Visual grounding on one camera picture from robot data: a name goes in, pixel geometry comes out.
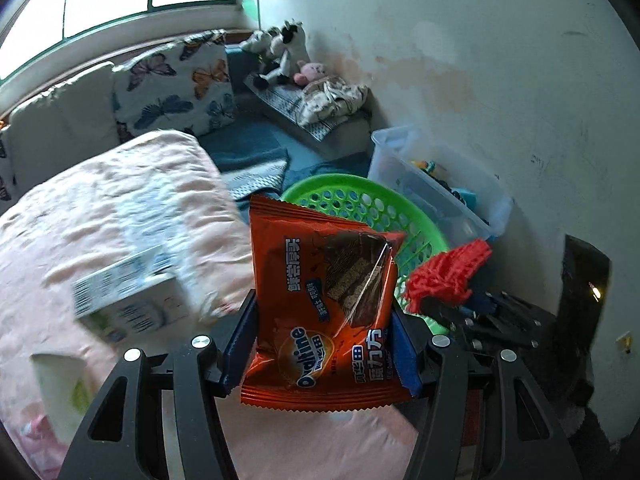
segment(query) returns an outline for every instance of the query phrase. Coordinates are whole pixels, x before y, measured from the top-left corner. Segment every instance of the pink pig plush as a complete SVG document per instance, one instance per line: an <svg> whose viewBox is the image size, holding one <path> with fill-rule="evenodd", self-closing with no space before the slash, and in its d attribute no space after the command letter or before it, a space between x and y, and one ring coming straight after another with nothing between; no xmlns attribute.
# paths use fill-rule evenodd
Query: pink pig plush
<svg viewBox="0 0 640 480"><path fill-rule="evenodd" d="M300 72L293 75L293 81L298 86L306 86L329 75L327 68L322 63L299 61L298 66L300 67Z"/></svg>

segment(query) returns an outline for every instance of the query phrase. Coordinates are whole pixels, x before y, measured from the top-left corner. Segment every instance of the window frame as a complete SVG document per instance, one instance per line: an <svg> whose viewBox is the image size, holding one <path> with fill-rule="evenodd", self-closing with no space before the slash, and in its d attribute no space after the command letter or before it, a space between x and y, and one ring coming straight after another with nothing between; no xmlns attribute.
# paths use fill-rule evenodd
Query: window frame
<svg viewBox="0 0 640 480"><path fill-rule="evenodd" d="M4 40L6 39L9 31L14 26L15 21L18 19L18 17L22 13L22 10L24 9L24 7L27 5L29 1L30 0L23 0L22 2L20 2L18 10L14 12L13 15L7 20L7 25L2 31L0 31L0 39L1 39L0 46L4 44ZM103 27L113 25L114 23L123 23L129 20L132 20L133 18L138 18L140 16L145 16L148 14L153 14L155 12L161 12L164 10L171 10L171 9L184 9L188 7L204 7L204 6L234 6L236 4L236 1L237 0L203 0L200 2L184 2L181 4L153 6L152 0L146 0L146 10L141 10L140 12L134 12L133 14L127 14L126 16L121 16L119 18L109 20L108 22L99 23L98 25L94 25L93 27L87 28L85 30L81 30L80 32L72 36L65 36L65 15L66 15L66 0L65 0L65 5L63 7L63 14L62 14L62 22L60 24L60 27L62 28L62 40L58 41L57 43L54 43L49 48L46 48L45 50L39 52L38 54L36 54L36 56L31 57L30 59L25 61L22 65L16 67L16 69L13 70L11 73L9 73L5 78L0 78L0 86L2 86L5 81L9 81L9 79L11 79L17 72L20 72L20 70L29 66L35 60L46 56L49 52L59 48L61 45L64 45L69 41L73 41L81 36L91 34L96 30L102 29Z"/></svg>

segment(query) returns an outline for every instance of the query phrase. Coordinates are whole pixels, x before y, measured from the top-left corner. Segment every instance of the metal screw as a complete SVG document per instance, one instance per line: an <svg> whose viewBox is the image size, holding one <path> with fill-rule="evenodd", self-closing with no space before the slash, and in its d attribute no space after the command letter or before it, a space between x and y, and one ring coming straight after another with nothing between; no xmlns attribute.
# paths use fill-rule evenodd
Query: metal screw
<svg viewBox="0 0 640 480"><path fill-rule="evenodd" d="M514 352L513 350L509 350L508 348L505 348L502 352L500 352L500 357L503 361L507 361L508 363L513 363L518 358L516 352Z"/></svg>
<svg viewBox="0 0 640 480"><path fill-rule="evenodd" d="M433 338L431 338L431 342L434 346L437 346L439 348L446 348L451 343L450 339L447 336L441 334L433 336Z"/></svg>
<svg viewBox="0 0 640 480"><path fill-rule="evenodd" d="M138 350L137 348L130 348L129 350L124 352L124 360L125 361L129 361L129 362L133 362L136 359L140 359L141 355L142 355L142 352L140 350Z"/></svg>
<svg viewBox="0 0 640 480"><path fill-rule="evenodd" d="M194 348L204 348L205 346L208 346L209 343L211 343L211 339L206 335L197 335L191 340L191 346Z"/></svg>

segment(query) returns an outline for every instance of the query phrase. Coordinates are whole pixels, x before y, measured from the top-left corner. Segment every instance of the orange butterfly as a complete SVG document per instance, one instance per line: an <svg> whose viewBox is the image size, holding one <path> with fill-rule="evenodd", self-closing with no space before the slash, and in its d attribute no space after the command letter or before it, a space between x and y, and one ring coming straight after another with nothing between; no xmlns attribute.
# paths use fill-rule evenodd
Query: orange butterfly
<svg viewBox="0 0 640 480"><path fill-rule="evenodd" d="M193 71L191 79L196 83L193 89L196 99L200 100L204 97L214 81L219 83L229 82L229 74L226 72L226 61L219 59L215 67L209 67L209 70L205 68L197 68Z"/></svg>

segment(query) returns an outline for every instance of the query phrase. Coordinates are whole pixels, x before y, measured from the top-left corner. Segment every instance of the plastic bin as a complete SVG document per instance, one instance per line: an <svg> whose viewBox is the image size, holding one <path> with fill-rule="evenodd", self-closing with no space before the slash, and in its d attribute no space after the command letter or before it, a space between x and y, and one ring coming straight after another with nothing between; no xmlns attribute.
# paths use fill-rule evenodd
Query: plastic bin
<svg viewBox="0 0 640 480"><path fill-rule="evenodd" d="M493 175L478 168L472 160L421 136L413 126L377 130L371 139L376 147L369 178L404 195L427 213L452 248L504 233L513 200ZM473 191L478 197L476 212L416 168L412 160L434 160L446 170L449 186Z"/></svg>

